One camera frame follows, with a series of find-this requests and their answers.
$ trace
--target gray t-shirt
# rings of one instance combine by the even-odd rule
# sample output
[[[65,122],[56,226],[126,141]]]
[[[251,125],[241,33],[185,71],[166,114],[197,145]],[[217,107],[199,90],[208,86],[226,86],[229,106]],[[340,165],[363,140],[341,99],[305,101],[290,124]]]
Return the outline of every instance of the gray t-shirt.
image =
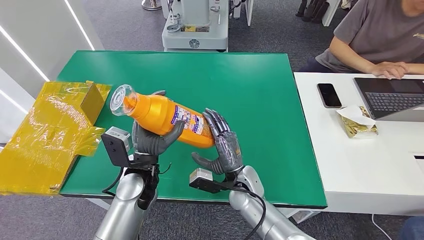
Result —
[[[424,13],[406,16],[401,0],[359,0],[334,36],[374,64],[411,63],[424,55]],[[336,73],[358,72],[340,62],[329,49],[315,59]]]

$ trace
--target orange bottle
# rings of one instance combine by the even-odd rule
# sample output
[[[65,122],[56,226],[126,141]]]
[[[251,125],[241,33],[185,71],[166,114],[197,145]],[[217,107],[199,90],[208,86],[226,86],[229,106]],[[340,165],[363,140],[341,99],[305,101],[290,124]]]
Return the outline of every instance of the orange bottle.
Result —
[[[209,148],[215,144],[208,122],[202,114],[166,96],[142,95],[124,84],[113,93],[110,110],[116,116],[132,117],[141,127],[158,135],[169,133],[177,121],[184,120],[184,130],[179,141],[198,148]]]

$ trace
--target dark pants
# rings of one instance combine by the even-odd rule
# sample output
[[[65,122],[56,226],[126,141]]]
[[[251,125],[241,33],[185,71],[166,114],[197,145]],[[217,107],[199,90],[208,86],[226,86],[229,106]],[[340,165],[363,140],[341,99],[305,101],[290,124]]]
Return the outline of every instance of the dark pants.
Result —
[[[424,216],[413,216],[406,220],[399,235],[400,240],[424,239]]]
[[[321,65],[315,58],[311,58],[307,61],[307,64],[303,66],[298,72],[300,73],[334,73],[330,68]]]

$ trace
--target smartphone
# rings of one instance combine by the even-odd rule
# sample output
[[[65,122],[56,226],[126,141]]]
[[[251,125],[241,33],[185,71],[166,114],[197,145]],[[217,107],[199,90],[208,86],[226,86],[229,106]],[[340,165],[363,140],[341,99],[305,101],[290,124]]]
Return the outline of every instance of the smartphone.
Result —
[[[342,107],[342,103],[331,83],[318,83],[318,90],[324,107],[328,109],[338,109]]]

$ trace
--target robotic arm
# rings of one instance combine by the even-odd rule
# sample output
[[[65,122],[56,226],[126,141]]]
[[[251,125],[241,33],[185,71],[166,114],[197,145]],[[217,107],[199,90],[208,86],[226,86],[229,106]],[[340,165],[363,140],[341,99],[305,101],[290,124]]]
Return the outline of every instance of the robotic arm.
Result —
[[[255,169],[245,166],[235,132],[216,111],[203,112],[218,151],[214,161],[193,153],[194,161],[215,174],[225,174],[224,182],[213,181],[212,172],[201,168],[190,175],[190,186],[210,193],[230,190],[229,203],[264,240],[314,240],[297,228],[274,205],[264,199],[264,186]]]
[[[277,208],[264,199],[264,187],[251,166],[245,166],[237,136],[230,130],[225,119],[213,110],[206,109],[203,116],[208,121],[215,138],[218,158],[210,161],[192,153],[197,168],[190,175],[189,185],[210,193],[230,190],[229,203],[240,211],[253,227],[248,239],[255,232],[264,240],[314,240]],[[156,135],[140,127],[134,121],[132,141],[135,153],[128,156],[129,133],[112,127],[102,135],[103,144],[112,164],[127,168],[119,181],[116,195],[93,240],[135,240],[144,218],[158,196],[159,155],[182,133],[184,122],[175,124],[165,136]],[[213,180],[212,172],[225,174],[223,182]]]

